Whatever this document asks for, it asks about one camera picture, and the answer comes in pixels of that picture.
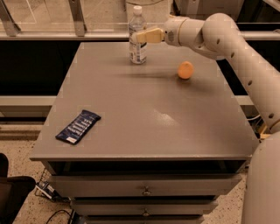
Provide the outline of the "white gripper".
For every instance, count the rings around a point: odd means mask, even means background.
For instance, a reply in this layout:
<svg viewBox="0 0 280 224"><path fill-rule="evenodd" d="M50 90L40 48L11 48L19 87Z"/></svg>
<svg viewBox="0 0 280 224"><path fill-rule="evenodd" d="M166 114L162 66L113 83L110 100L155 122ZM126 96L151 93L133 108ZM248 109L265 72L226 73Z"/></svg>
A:
<svg viewBox="0 0 280 224"><path fill-rule="evenodd" d="M164 23L164 31L160 28L137 31L132 34L136 43L160 43L165 41L171 46L186 46L188 17L169 17Z"/></svg>

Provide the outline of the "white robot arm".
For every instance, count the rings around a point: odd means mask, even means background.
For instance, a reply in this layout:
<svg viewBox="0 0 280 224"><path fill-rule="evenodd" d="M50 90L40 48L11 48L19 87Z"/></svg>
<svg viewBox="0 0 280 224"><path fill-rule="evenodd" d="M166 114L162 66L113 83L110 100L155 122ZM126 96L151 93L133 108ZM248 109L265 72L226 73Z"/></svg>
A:
<svg viewBox="0 0 280 224"><path fill-rule="evenodd" d="M162 29L140 30L132 39L137 43L164 41L210 59L227 60L270 131L250 161L241 224L280 224L280 73L223 13L205 20L172 16Z"/></svg>

